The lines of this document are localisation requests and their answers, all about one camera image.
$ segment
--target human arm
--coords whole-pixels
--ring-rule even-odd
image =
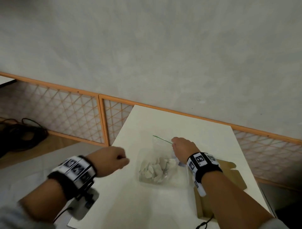
[[[200,150],[184,138],[172,139],[172,147],[180,162]],[[220,228],[259,228],[273,216],[219,171],[206,173],[201,179],[212,211]]]
[[[129,163],[124,149],[119,147],[103,148],[86,157],[96,167],[97,177],[108,176]],[[60,184],[54,179],[48,179],[22,198],[20,203],[35,221],[52,223],[67,200]]]

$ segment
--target wooden floor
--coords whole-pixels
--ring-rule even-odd
[[[59,137],[56,135],[49,135],[44,141],[42,141],[36,147],[22,152],[8,152],[2,158],[0,158],[0,169],[5,167],[26,161],[46,153],[73,145],[78,141]]]

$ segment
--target plastic container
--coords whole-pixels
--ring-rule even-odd
[[[159,158],[176,159],[177,162],[175,167],[164,173],[162,182],[154,183],[140,176],[140,170],[144,168],[146,164],[155,164]],[[135,179],[139,184],[151,188],[187,188],[190,185],[187,166],[179,163],[173,152],[172,144],[156,137],[153,137],[152,149],[143,148],[139,151],[136,161]]]

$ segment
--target plastic bag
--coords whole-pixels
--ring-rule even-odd
[[[153,149],[142,149],[137,159],[138,181],[160,186],[187,186],[187,170],[179,166],[172,143],[153,136]]]

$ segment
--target gray electronic device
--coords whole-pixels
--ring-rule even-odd
[[[77,220],[81,220],[90,210],[92,205],[96,202],[99,197],[99,193],[93,189],[89,188],[85,193],[85,196],[80,198],[75,198],[68,207],[72,207],[68,212]]]

